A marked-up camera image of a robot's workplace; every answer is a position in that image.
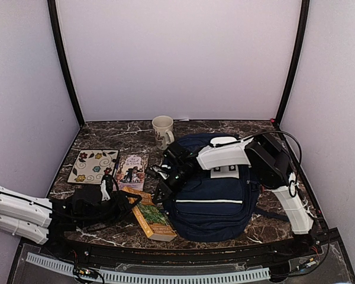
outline marble tabletop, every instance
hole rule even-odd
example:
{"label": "marble tabletop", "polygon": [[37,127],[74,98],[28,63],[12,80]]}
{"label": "marble tabletop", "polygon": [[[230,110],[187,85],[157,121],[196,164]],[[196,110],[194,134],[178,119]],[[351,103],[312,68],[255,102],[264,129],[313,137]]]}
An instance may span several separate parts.
{"label": "marble tabletop", "polygon": [[[260,130],[273,130],[273,126],[269,121],[176,121],[173,132],[175,137],[214,132],[238,134],[240,137],[245,137]],[[49,193],[49,198],[64,199],[82,187],[67,183],[75,158],[82,149],[118,149],[120,155],[144,153],[149,155],[149,164],[159,164],[162,160],[162,151],[156,148],[151,121],[87,122],[68,152]],[[144,191],[152,192],[156,184],[156,180],[146,178]],[[278,199],[269,191],[260,194],[258,207],[270,212],[285,214]],[[256,214],[253,215],[244,234],[234,240],[218,243],[197,243],[179,236],[171,242],[150,240],[132,214],[125,221],[101,231],[87,233],[85,230],[78,229],[76,232],[65,233],[65,236],[70,240],[92,244],[166,250],[229,248],[270,243],[292,237],[291,225],[288,222],[268,219]]]}

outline mug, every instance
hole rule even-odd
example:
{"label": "mug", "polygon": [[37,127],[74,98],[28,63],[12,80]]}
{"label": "mug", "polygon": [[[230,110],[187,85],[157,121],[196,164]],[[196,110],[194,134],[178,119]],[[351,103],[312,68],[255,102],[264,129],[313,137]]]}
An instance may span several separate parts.
{"label": "mug", "polygon": [[152,121],[156,146],[161,149],[167,149],[168,145],[175,141],[172,134],[173,119],[167,115],[156,117]]}

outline white wall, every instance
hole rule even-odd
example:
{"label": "white wall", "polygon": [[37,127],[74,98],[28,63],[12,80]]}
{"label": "white wall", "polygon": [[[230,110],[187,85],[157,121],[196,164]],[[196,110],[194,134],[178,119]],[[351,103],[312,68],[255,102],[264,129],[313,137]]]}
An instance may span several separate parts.
{"label": "white wall", "polygon": [[[47,1],[0,1],[0,185],[45,196],[78,128]],[[0,284],[18,240],[0,231]]]}
{"label": "white wall", "polygon": [[302,143],[304,171],[355,269],[355,1],[312,1],[282,129]]}
{"label": "white wall", "polygon": [[87,121],[275,116],[301,0],[58,0]]}

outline bag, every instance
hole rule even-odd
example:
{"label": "bag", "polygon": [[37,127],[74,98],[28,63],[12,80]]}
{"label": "bag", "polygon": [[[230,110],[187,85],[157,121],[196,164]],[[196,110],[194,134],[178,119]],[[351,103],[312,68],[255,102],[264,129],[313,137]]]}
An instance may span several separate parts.
{"label": "bag", "polygon": [[[177,142],[194,151],[208,145],[214,137],[222,136],[233,135],[191,134]],[[179,235],[190,241],[214,242],[243,233],[255,209],[260,184],[247,165],[237,167],[239,178],[211,179],[210,170],[197,173],[173,199],[163,202]]]}

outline blue flower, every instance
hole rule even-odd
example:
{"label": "blue flower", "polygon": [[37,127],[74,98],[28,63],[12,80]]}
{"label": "blue flower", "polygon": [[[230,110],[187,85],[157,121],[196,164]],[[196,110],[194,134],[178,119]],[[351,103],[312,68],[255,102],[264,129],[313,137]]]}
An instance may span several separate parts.
{"label": "blue flower", "polygon": [[101,168],[99,166],[95,166],[93,169],[92,169],[95,173],[98,173],[100,172]]}

